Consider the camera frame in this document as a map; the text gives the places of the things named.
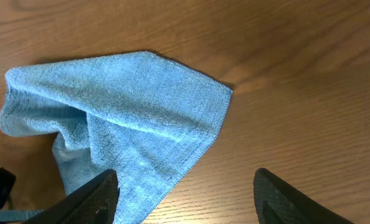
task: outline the wood grain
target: wood grain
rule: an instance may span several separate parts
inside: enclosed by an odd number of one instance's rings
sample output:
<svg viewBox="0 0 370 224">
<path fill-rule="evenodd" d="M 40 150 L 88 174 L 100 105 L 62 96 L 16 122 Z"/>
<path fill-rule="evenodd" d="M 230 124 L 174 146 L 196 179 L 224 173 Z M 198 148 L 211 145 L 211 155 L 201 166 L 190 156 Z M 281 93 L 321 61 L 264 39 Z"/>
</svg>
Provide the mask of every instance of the wood grain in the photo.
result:
<svg viewBox="0 0 370 224">
<path fill-rule="evenodd" d="M 136 50 L 234 89 L 218 140 L 145 223 L 258 223 L 258 167 L 370 223 L 370 0 L 0 0 L 0 108 L 11 67 Z M 64 197 L 53 139 L 0 131 L 16 207 Z"/>
</svg>

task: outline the folded cloth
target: folded cloth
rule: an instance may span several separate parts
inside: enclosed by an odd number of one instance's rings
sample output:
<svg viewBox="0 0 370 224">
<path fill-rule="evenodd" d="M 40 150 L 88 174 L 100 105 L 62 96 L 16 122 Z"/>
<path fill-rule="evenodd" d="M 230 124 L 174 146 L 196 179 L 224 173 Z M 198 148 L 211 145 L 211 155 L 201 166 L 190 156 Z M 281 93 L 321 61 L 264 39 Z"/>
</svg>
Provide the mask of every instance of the folded cloth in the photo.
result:
<svg viewBox="0 0 370 224">
<path fill-rule="evenodd" d="M 117 171 L 115 223 L 141 223 L 184 177 L 217 138 L 232 94 L 149 52 L 12 68 L 6 83 L 1 130 L 58 132 L 66 194 Z"/>
</svg>

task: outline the fabric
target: fabric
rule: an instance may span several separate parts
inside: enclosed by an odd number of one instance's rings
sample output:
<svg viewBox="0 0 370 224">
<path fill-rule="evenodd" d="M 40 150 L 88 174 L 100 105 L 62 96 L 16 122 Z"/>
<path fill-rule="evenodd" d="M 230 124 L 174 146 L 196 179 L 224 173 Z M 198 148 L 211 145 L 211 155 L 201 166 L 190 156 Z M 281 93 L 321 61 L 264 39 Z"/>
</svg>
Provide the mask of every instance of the fabric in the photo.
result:
<svg viewBox="0 0 370 224">
<path fill-rule="evenodd" d="M 66 194 L 117 171 L 115 223 L 141 223 L 162 201 L 216 139 L 232 94 L 149 52 L 12 68 L 6 82 L 2 131 L 58 132 Z"/>
</svg>

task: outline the brown wooden surface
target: brown wooden surface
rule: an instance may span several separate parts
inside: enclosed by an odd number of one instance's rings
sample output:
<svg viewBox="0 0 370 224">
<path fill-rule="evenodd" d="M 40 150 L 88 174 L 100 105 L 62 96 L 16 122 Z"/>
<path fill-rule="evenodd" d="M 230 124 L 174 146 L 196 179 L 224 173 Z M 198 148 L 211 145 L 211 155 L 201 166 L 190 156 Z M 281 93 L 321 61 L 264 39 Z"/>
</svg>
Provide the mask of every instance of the brown wooden surface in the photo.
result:
<svg viewBox="0 0 370 224">
<path fill-rule="evenodd" d="M 0 108 L 11 67 L 145 49 L 234 89 L 218 140 L 145 223 L 258 223 L 258 167 L 370 223 L 370 0 L 0 0 Z M 64 197 L 53 140 L 0 132 L 16 207 Z"/>
</svg>

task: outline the towel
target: towel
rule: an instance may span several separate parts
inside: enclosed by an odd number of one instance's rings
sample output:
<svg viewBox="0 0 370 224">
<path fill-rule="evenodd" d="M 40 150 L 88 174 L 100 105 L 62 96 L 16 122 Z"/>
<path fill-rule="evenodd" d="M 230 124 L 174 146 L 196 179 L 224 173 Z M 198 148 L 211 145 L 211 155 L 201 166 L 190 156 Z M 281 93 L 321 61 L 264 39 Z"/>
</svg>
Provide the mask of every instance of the towel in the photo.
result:
<svg viewBox="0 0 370 224">
<path fill-rule="evenodd" d="M 184 177 L 217 138 L 232 94 L 150 52 L 12 68 L 6 83 L 1 130 L 58 133 L 67 195 L 116 170 L 115 223 L 141 223 Z"/>
</svg>

